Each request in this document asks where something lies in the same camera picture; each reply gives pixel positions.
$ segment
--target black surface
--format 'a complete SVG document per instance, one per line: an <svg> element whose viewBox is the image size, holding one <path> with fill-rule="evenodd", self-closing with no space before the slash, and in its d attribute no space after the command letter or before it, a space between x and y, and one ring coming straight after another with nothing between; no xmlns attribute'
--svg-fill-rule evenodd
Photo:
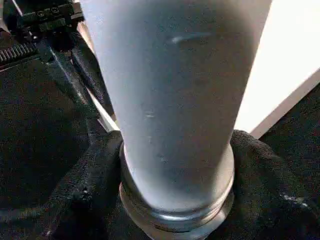
<svg viewBox="0 0 320 240"><path fill-rule="evenodd" d="M86 123L39 60L0 72L2 208L44 203L89 146Z"/></svg>
<svg viewBox="0 0 320 240"><path fill-rule="evenodd" d="M260 140L285 159L289 169L320 206L320 84Z"/></svg>

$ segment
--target black cloth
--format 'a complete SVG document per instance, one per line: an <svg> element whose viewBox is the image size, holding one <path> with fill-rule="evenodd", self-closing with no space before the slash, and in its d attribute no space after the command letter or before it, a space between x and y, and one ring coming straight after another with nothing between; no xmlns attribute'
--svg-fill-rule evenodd
<svg viewBox="0 0 320 240"><path fill-rule="evenodd" d="M29 239L149 239L117 197L121 141L118 132L111 133L84 154L53 191ZM208 239L320 239L319 209L285 161L243 131L234 131L230 143L235 159L234 204ZM107 158L91 161L88 156L93 152Z"/></svg>

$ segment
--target white wall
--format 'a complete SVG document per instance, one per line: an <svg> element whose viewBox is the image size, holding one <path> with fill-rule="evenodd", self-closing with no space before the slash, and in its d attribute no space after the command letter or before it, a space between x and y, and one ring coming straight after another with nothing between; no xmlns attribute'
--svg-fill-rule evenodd
<svg viewBox="0 0 320 240"><path fill-rule="evenodd" d="M273 0L235 123L262 136L317 83L320 0Z"/></svg>

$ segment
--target metal rod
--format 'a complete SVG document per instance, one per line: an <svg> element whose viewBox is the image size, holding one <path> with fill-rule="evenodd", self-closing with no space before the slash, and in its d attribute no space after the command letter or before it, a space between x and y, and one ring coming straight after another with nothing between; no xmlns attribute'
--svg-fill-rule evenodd
<svg viewBox="0 0 320 240"><path fill-rule="evenodd" d="M229 141L257 49L249 9L232 0L81 3L124 139L124 207L154 239L205 238L233 200Z"/></svg>

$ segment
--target black fabric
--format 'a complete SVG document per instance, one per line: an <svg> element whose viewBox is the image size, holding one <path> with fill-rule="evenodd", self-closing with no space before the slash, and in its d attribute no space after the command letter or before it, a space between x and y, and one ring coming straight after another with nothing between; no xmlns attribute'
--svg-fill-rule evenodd
<svg viewBox="0 0 320 240"><path fill-rule="evenodd" d="M40 217L29 222L35 228L28 239L149 239L128 217L118 197L121 141L120 133L112 132L92 143L61 179ZM234 204L207 239L319 239L319 208L285 161L243 131L234 131L231 146Z"/></svg>
<svg viewBox="0 0 320 240"><path fill-rule="evenodd" d="M261 141L285 160L310 198L320 206L319 119L320 84L262 136Z"/></svg>
<svg viewBox="0 0 320 240"><path fill-rule="evenodd" d="M285 161L263 142L234 131L235 200L227 219L208 240L320 239L319 210ZM108 226L110 240L148 240L120 199Z"/></svg>

